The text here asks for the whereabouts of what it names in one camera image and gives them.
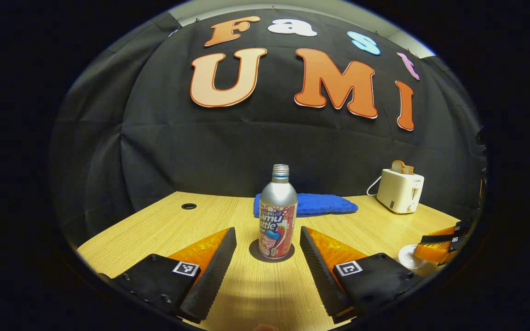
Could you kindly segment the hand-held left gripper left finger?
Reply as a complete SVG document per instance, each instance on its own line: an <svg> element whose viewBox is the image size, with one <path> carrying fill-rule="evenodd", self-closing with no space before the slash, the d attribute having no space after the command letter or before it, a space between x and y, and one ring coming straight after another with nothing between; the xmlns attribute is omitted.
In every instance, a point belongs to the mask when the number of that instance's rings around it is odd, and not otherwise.
<svg viewBox="0 0 530 331"><path fill-rule="evenodd" d="M149 254L109 284L162 314L193 323L206 320L237 247L226 228L168 257Z"/></svg>

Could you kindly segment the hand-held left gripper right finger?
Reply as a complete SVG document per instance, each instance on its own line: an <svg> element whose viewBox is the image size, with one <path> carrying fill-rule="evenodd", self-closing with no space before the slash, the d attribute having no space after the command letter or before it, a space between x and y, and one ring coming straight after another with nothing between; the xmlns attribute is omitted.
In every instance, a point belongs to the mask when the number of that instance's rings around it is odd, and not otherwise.
<svg viewBox="0 0 530 331"><path fill-rule="evenodd" d="M300 247L335 324L375 314L423 281L385 253L368 256L306 226L301 226Z"/></svg>

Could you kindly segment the white teacup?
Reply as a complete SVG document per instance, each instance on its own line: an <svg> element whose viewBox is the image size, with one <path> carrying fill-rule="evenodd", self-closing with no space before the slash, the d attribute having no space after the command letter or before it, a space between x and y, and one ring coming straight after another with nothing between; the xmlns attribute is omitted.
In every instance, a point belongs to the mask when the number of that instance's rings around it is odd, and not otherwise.
<svg viewBox="0 0 530 331"><path fill-rule="evenodd" d="M406 245L400 249L398 260L400 264L415 274L427 277L436 273L439 268L436 263L423 260L415 256L418 245Z"/></svg>

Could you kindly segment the dark round coaster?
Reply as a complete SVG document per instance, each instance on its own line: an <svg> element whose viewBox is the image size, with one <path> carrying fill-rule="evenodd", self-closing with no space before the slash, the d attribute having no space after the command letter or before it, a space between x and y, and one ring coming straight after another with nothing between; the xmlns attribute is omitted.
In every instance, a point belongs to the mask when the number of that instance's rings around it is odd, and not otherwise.
<svg viewBox="0 0 530 331"><path fill-rule="evenodd" d="M284 261L292 258L294 253L295 253L295 251L296 251L296 249L295 249L295 246L292 244L290 246L290 250L289 250L288 254L286 254L284 257L280 257L280 258L265 257L259 251L259 241L258 240L254 240L249 245L248 251L258 261L265 262L265 263L279 263L279 262L284 262Z"/></svg>

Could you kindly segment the silver water bottle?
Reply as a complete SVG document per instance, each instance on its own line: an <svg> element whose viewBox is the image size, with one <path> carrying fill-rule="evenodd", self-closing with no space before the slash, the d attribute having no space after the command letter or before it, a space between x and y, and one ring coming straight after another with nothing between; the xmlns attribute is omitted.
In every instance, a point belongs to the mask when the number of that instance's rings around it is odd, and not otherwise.
<svg viewBox="0 0 530 331"><path fill-rule="evenodd" d="M289 183L289 166L275 164L271 182L257 199L258 249L267 260L282 260L290 254L297 215L297 193Z"/></svg>

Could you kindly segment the white toaster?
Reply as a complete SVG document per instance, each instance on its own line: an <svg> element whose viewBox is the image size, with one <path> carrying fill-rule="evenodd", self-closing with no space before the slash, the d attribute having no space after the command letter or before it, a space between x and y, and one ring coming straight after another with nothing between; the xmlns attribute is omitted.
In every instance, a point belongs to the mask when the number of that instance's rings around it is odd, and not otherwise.
<svg viewBox="0 0 530 331"><path fill-rule="evenodd" d="M400 174L390 169L381 172L376 198L396 214L413 213L418 209L424 176Z"/></svg>

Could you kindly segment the blue towel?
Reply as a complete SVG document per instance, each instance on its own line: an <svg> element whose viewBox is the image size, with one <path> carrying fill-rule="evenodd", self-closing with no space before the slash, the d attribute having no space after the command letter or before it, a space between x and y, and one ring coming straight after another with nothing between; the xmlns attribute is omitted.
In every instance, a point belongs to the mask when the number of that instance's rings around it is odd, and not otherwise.
<svg viewBox="0 0 530 331"><path fill-rule="evenodd" d="M287 214L313 217L327 214L348 214L359 207L351 201L331 194L259 194L253 203L253 214L261 220L279 223Z"/></svg>

